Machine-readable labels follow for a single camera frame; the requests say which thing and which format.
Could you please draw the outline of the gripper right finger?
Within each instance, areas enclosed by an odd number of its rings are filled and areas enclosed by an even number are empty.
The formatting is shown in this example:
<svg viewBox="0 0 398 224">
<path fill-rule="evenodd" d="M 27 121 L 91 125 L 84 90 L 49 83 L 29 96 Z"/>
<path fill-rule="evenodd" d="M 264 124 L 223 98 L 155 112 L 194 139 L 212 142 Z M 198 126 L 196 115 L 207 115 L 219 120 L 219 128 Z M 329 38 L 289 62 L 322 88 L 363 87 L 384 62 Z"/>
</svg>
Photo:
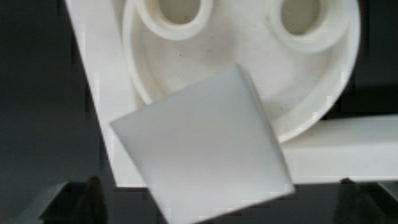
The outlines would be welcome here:
<svg viewBox="0 0 398 224">
<path fill-rule="evenodd" d="M 335 224 L 398 224 L 398 181 L 342 180 Z"/>
</svg>

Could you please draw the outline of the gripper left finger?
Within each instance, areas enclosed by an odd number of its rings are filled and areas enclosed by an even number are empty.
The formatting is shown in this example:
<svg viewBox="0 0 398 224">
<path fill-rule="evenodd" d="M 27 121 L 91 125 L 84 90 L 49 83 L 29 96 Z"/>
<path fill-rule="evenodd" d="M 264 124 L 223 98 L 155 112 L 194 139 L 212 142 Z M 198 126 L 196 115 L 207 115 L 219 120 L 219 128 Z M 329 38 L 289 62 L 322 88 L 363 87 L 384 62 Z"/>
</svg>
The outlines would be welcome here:
<svg viewBox="0 0 398 224">
<path fill-rule="evenodd" d="M 63 182 L 40 192 L 17 218 L 17 224 L 107 224 L 102 181 Z"/>
</svg>

